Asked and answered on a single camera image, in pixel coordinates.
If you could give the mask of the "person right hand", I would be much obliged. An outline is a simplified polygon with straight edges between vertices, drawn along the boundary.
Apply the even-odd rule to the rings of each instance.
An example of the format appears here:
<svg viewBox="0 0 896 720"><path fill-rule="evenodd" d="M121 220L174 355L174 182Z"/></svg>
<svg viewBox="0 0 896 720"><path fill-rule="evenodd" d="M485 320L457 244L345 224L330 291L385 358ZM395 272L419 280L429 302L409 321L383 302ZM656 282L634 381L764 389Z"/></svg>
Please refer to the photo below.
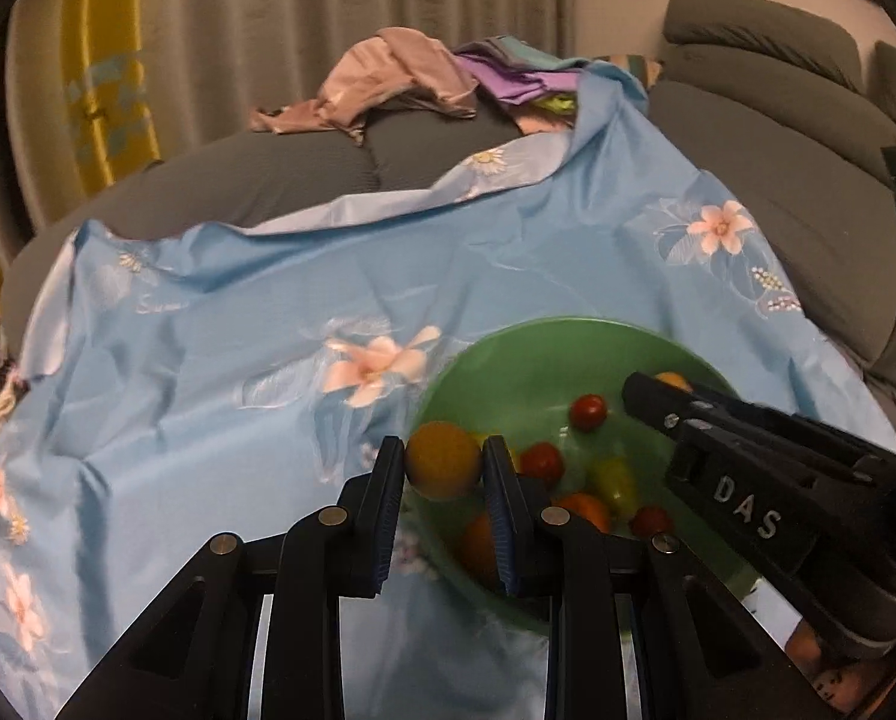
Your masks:
<svg viewBox="0 0 896 720"><path fill-rule="evenodd" d="M820 699L845 718L873 718L896 684L896 655L882 660L841 660L827 652L801 617L783 647Z"/></svg>

